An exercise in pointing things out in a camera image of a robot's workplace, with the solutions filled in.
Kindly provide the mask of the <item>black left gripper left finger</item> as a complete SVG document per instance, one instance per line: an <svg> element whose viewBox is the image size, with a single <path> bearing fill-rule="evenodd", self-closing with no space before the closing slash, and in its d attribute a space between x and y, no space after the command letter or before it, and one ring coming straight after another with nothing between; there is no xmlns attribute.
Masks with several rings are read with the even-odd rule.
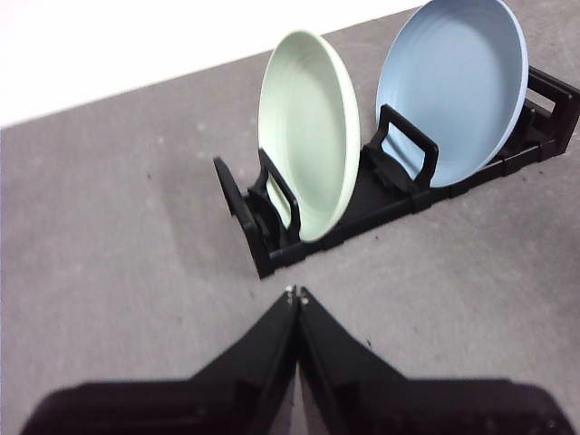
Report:
<svg viewBox="0 0 580 435"><path fill-rule="evenodd" d="M294 375L298 297L289 288L236 343L195 375L90 382L54 391L25 434L267 434Z"/></svg>

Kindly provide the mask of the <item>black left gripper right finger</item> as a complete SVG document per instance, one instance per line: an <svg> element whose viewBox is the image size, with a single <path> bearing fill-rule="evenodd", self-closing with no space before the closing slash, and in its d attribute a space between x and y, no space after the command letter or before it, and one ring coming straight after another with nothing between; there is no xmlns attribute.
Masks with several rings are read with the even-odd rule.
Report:
<svg viewBox="0 0 580 435"><path fill-rule="evenodd" d="M332 434L569 434L553 396L508 379L407 378L354 339L305 287L300 365Z"/></svg>

